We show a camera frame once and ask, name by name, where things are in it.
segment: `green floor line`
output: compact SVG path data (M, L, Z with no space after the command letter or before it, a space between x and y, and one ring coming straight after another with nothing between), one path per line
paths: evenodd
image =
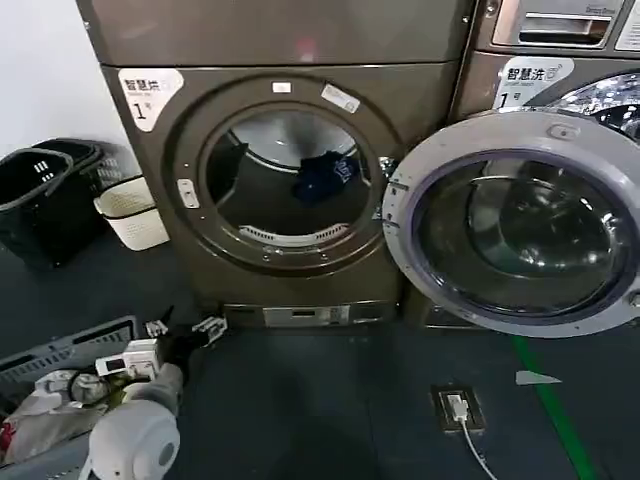
M532 372L543 373L535 355L529 348L527 339L516 336L512 336L511 339L524 367ZM587 451L580 442L578 434L571 425L569 417L564 412L560 400L554 392L553 385L536 385L535 388L544 409L547 411L547 415L549 415L553 422L558 437L560 437L560 442L578 474L578 478L580 480L596 480L598 477L591 464L589 455L587 455Z

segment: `gray crate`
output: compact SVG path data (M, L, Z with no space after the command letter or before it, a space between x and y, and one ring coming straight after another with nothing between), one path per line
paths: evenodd
M139 338L138 332L136 318L123 317L0 360L0 395L19 403L47 373L86 367L96 358L118 354ZM0 480L77 480L88 441L85 434L26 462L0 468Z

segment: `washing machine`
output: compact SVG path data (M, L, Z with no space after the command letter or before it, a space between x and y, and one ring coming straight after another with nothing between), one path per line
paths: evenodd
M471 0L87 0L173 247L235 325L394 315L389 175L441 127Z
M547 338L638 317L639 108L640 2L481 1L452 124L387 188L409 315Z

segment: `white cable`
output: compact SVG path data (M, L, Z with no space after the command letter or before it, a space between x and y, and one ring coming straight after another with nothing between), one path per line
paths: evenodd
M467 444L469 445L469 448L471 449L471 453L473 453L473 456L476 457L476 460L478 461L482 469L485 471L485 473L489 476L491 480L498 480L498 477L496 477L493 473L491 473L491 470L489 470L489 467L487 467L487 463L482 459L482 457L480 457L480 454L476 450L476 447L473 445L473 442L471 441L471 437L469 436L469 430L467 429L466 421L462 419L458 421L460 422L460 425L462 425L464 438L467 440Z

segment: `dark blue floor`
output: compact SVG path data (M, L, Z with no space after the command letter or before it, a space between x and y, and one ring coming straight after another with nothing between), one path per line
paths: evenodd
M0 356L126 314L175 305L196 320L170 246L131 252L106 235L64 269L34 273L0 251ZM604 480L636 479L640 329L531 340L542 372ZM575 479L511 340L402 323L230 335L195 359L169 479L483 479L460 434L445 434L430 388L467 384L486 429L474 439L500 480Z
M430 388L448 383L475 389L487 428L474 437L499 478L576 478L518 369L493 333L240 333L201 359L170 478L483 479L439 428Z

